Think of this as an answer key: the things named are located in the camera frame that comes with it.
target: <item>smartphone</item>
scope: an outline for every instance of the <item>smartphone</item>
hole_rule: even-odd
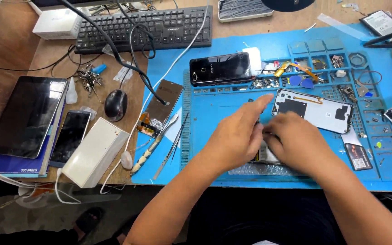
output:
[[[297,113],[320,129],[346,134],[350,130],[353,105],[283,88],[278,89],[272,115],[289,111]]]
[[[221,23],[272,16],[274,12],[273,9],[264,5],[261,0],[220,0],[218,11],[219,22]]]
[[[246,52],[190,60],[193,86],[212,86],[251,80],[250,59]]]
[[[61,168],[66,164],[84,139],[90,117],[90,112],[68,111],[55,143],[49,165]]]

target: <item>white router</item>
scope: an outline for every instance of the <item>white router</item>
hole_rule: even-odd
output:
[[[90,16],[87,8],[78,8]],[[83,19],[70,9],[43,11],[33,33],[45,40],[76,39]]]

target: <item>qr code label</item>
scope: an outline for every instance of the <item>qr code label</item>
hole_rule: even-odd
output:
[[[362,158],[353,159],[353,165],[355,169],[365,168],[367,166]]]

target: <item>black mouse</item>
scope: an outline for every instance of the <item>black mouse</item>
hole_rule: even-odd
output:
[[[120,89],[113,90],[105,99],[104,111],[111,122],[117,122],[125,116],[128,96]]]

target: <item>keyboard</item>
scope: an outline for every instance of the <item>keyboard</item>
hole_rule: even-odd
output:
[[[202,26],[206,5],[203,7],[128,13],[134,22],[146,25],[154,36],[156,50],[186,48]],[[129,35],[133,24],[123,14],[90,17],[111,38],[119,52],[129,52]],[[202,31],[192,47],[210,47],[213,28],[213,6],[208,6]],[[152,50],[147,34],[134,29],[131,37],[134,51]],[[76,54],[101,54],[107,44],[102,34],[83,20],[78,33]]]

